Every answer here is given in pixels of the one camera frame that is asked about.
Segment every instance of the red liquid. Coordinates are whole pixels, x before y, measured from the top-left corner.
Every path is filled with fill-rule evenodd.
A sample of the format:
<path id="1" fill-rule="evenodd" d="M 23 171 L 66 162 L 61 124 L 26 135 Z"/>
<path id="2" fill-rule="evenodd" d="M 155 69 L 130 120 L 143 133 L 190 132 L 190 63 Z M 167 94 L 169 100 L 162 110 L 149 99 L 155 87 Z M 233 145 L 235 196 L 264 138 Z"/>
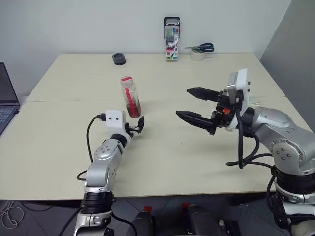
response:
<path id="1" fill-rule="evenodd" d="M 131 109 L 130 105 L 128 104 L 127 110 L 130 117 L 139 117 L 141 115 L 141 107 L 139 101 L 137 102 L 137 105 L 134 106 L 134 109 Z"/>

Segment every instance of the laptop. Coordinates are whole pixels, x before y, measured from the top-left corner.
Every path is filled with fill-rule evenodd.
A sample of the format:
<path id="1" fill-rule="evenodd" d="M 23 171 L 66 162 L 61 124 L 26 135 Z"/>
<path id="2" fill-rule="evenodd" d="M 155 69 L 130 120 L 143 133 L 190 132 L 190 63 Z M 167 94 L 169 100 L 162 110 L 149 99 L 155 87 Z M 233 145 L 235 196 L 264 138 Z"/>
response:
<path id="1" fill-rule="evenodd" d="M 20 103 L 14 91 L 8 72 L 0 62 L 0 135 L 15 114 L 19 113 Z"/>

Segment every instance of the scissors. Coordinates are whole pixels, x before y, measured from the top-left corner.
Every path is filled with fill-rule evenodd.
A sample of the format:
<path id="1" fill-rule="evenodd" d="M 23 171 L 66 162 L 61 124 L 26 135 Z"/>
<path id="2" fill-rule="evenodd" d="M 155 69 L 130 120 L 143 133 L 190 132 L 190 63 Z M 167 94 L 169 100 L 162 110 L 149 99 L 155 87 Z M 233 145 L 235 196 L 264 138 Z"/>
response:
<path id="1" fill-rule="evenodd" d="M 200 44 L 199 46 L 186 47 L 186 48 L 196 49 L 196 50 L 199 50 L 200 52 L 203 52 L 203 53 L 204 52 L 210 53 L 210 52 L 213 52 L 215 50 L 212 43 L 203 43 L 203 44 Z"/>

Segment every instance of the laptop keyboard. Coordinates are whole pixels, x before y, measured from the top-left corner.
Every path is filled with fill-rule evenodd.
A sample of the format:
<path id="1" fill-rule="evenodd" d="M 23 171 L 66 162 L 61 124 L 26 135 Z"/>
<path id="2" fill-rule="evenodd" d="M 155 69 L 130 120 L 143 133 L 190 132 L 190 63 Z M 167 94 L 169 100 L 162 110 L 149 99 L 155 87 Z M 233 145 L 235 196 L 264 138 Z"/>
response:
<path id="1" fill-rule="evenodd" d="M 0 108 L 0 123 L 5 122 L 9 115 L 12 113 L 14 107 Z"/>

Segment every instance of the plastic bottle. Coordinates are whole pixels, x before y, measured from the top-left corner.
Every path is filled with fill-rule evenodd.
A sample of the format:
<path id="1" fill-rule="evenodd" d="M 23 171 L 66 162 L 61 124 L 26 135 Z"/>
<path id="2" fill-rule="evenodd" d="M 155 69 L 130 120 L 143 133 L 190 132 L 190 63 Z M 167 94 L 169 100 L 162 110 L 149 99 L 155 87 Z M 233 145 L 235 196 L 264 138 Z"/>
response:
<path id="1" fill-rule="evenodd" d="M 125 76 L 121 78 L 120 83 L 130 117 L 139 117 L 141 115 L 141 107 L 135 82 L 131 76 Z"/>

